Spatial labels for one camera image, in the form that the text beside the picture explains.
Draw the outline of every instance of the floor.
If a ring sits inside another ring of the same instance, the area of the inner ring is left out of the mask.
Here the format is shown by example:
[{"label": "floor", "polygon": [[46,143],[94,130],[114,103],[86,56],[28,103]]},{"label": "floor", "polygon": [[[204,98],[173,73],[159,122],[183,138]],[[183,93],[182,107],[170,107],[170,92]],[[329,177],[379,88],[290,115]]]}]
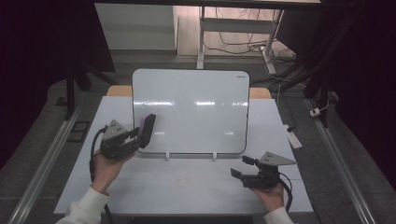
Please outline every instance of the floor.
[{"label": "floor", "polygon": [[[189,15],[196,13],[195,8],[189,8],[189,10],[191,10],[187,13]],[[243,14],[243,12],[236,11],[231,15],[234,18],[240,14]],[[254,11],[251,12],[250,18],[254,18],[253,15]],[[198,35],[192,35],[192,32],[187,32],[183,37],[180,33],[182,25],[183,22],[180,20],[179,41],[185,38],[189,40],[187,41],[189,43],[195,42],[192,40]],[[213,33],[211,35],[219,36],[219,33]],[[240,39],[230,38],[227,41],[248,41],[248,38],[249,35],[244,34],[241,35]],[[212,39],[215,38],[209,38],[207,42],[205,40],[206,44],[221,48],[222,44],[218,40],[213,40],[212,42]],[[116,67],[116,73],[108,75],[116,79],[119,83],[128,85],[131,84],[132,72],[137,68],[194,69],[196,65],[195,52],[198,44],[184,45],[191,46],[191,48],[180,47],[177,56],[113,53],[112,57]],[[238,46],[238,48],[233,50],[244,50],[246,46]],[[272,96],[276,99],[279,106],[279,114],[282,121],[289,124],[289,126],[296,126],[294,133],[304,147],[300,150],[294,150],[293,153],[305,182],[308,196],[315,208],[315,213],[291,214],[293,221],[298,223],[361,223],[355,206],[348,196],[343,181],[334,166],[334,161],[330,157],[329,151],[318,133],[316,123],[308,114],[306,99],[302,95],[305,83],[278,95],[277,88],[279,80],[269,77],[266,74],[260,55],[256,56],[255,53],[251,53],[251,55],[239,55],[235,57],[234,55],[222,53],[218,55],[217,51],[210,52],[209,50],[206,53],[208,55],[205,59],[206,69],[247,71],[252,82],[258,81],[254,84],[255,86],[272,87]],[[282,74],[291,65],[292,63],[276,63],[276,71]],[[298,76],[300,73],[299,69],[294,70],[291,76]],[[90,80],[92,82],[90,91],[83,92],[76,90],[77,103],[83,103],[77,122],[87,122],[87,128],[89,128],[89,124],[94,118],[102,96],[106,95],[109,87],[107,83],[95,76],[90,75]],[[11,216],[29,184],[31,176],[35,173],[36,168],[50,147],[52,139],[64,120],[65,106],[57,104],[60,97],[65,97],[64,81],[54,84],[49,88],[48,101],[42,113],[35,121],[31,131],[22,140],[16,153],[0,172],[0,220],[8,220]],[[346,164],[359,184],[364,198],[370,205],[377,223],[394,223],[394,220],[396,220],[396,208],[394,206],[396,204],[396,193],[376,167],[361,143],[338,118],[334,110],[335,104],[336,101],[332,98],[327,110],[330,123],[329,130],[340,147]],[[74,161],[83,144],[84,135],[83,133],[70,133],[67,139],[25,223],[54,223],[61,218],[53,215],[52,212],[73,169]],[[132,222],[130,217],[115,217],[115,219],[117,223],[261,223],[259,217],[136,217]]]}]

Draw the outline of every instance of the wall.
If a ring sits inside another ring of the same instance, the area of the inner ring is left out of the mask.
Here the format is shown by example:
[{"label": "wall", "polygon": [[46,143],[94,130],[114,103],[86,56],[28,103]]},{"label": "wall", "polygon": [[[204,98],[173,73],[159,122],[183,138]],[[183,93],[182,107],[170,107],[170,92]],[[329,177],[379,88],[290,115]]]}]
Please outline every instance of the wall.
[{"label": "wall", "polygon": [[176,49],[174,7],[95,6],[110,49]]}]

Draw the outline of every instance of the white table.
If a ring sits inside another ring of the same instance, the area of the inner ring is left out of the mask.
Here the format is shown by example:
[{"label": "white table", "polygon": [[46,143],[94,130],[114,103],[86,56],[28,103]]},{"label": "white table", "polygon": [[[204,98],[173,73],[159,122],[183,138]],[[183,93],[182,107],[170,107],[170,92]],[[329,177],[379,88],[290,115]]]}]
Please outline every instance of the white table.
[{"label": "white table", "polygon": [[[91,184],[88,169],[92,139],[112,119],[128,130],[133,127],[131,97],[103,98],[91,129],[54,213],[63,214]],[[274,100],[249,101],[247,149],[242,155],[260,158],[266,151],[294,160]],[[245,216],[264,213],[260,200],[231,177],[230,168],[244,174],[258,169],[240,158],[145,158],[137,154],[125,164],[109,188],[113,214],[128,216]],[[312,212],[304,182],[296,165],[281,166],[293,184],[291,212]]]}]

